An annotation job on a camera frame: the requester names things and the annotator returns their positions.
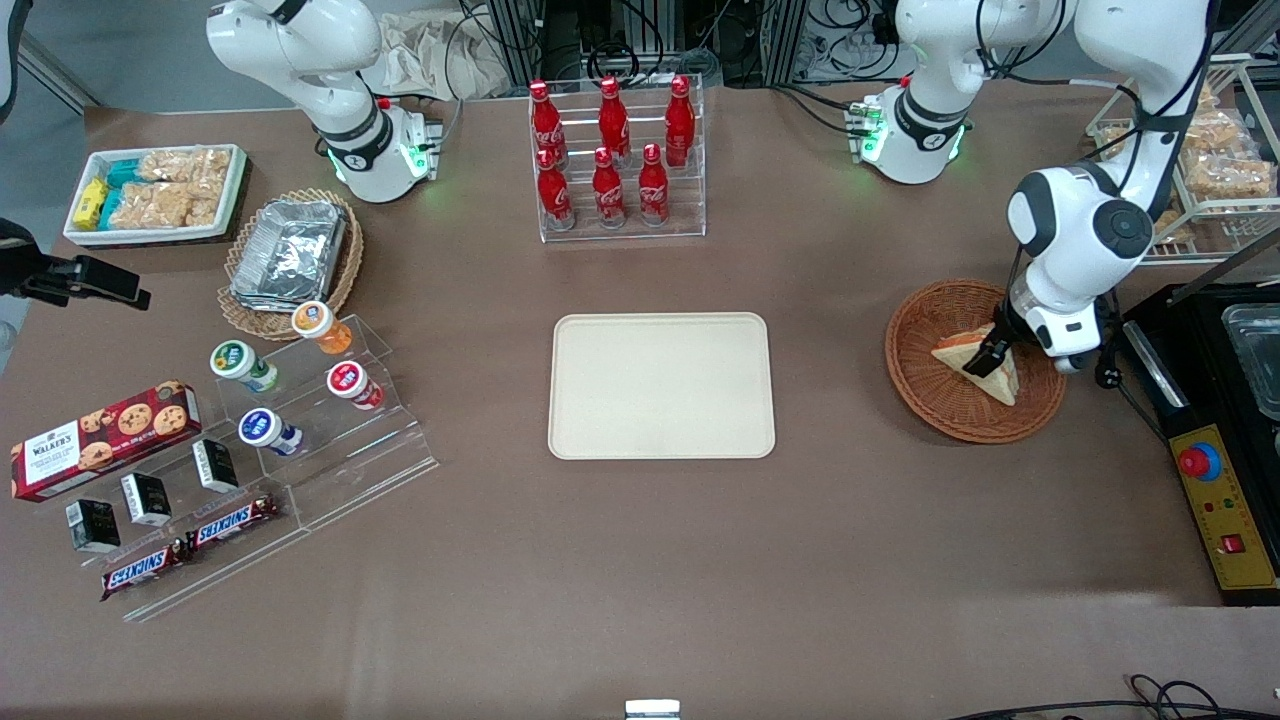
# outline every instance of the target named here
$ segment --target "cookie box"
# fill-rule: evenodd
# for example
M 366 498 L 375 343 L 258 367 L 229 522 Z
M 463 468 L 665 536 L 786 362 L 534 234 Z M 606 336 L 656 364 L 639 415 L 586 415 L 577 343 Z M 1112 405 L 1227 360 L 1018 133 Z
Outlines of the cookie box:
M 200 434 L 196 393 L 168 380 L 13 446 L 13 496 L 44 502 Z

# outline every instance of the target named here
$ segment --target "bread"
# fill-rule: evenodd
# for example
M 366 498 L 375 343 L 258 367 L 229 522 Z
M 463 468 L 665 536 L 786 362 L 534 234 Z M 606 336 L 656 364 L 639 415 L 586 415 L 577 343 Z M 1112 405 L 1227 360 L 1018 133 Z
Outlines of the bread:
M 978 346 L 982 345 L 983 338 L 993 327 L 995 324 L 987 323 L 978 329 L 942 338 L 929 354 L 947 368 L 964 375 L 966 380 L 982 388 L 987 395 L 1012 407 L 1014 402 L 1018 401 L 1018 366 L 1014 364 L 1012 352 L 1005 355 L 1005 361 L 986 378 L 972 375 L 963 369 L 964 364 L 978 354 Z

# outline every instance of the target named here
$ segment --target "bottle cap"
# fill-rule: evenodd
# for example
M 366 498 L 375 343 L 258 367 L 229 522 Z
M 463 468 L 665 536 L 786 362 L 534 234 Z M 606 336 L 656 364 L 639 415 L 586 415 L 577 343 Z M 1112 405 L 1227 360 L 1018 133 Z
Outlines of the bottle cap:
M 293 332 L 307 340 L 324 337 L 333 328 L 333 310 L 319 300 L 308 300 L 293 311 Z
M 241 418 L 241 439 L 253 447 L 266 447 L 280 437 L 283 421 L 266 407 L 255 407 Z
M 361 392 L 365 392 L 365 386 L 369 384 L 369 374 L 360 366 L 360 363 L 343 360 L 329 369 L 328 383 L 329 392 L 337 395 L 338 397 L 351 400 Z
M 238 340 L 228 340 L 209 356 L 209 369 L 219 378 L 229 380 L 246 375 L 257 361 L 253 348 Z

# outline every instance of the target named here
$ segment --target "white tray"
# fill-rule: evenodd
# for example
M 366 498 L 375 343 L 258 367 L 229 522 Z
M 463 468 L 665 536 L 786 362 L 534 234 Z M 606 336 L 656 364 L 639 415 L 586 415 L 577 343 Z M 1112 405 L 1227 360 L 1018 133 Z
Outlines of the white tray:
M 773 450 L 769 338 L 754 313 L 566 315 L 547 446 L 561 460 L 753 459 Z
M 223 184 L 223 196 L 218 201 L 218 213 L 214 215 L 211 225 L 193 225 L 188 228 L 155 228 L 137 231 L 82 231 L 72 224 L 76 214 L 76 205 L 81 193 L 88 187 L 93 177 L 106 179 L 106 170 L 111 163 L 119 160 L 140 159 L 152 150 L 200 150 L 201 147 L 214 147 L 229 150 L 232 163 L 227 168 L 227 182 Z M 133 150 L 104 150 L 93 152 L 84 163 L 84 172 L 81 173 L 79 184 L 76 186 L 76 195 L 72 196 L 70 208 L 67 210 L 67 222 L 63 224 L 63 234 L 67 240 L 81 247 L 138 247 L 145 245 L 166 245 L 170 242 L 192 242 L 206 237 L 218 237 L 227 232 L 236 211 L 236 199 L 239 196 L 241 181 L 244 178 L 244 151 L 238 145 L 179 145 L 174 147 L 137 147 Z

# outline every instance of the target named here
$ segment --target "emergency stop button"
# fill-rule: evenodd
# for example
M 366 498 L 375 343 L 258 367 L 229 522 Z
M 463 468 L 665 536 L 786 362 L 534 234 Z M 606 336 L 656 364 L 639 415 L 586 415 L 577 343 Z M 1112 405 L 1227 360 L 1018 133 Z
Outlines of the emergency stop button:
M 1222 457 L 1207 442 L 1197 442 L 1178 454 L 1178 469 L 1206 483 L 1222 474 Z

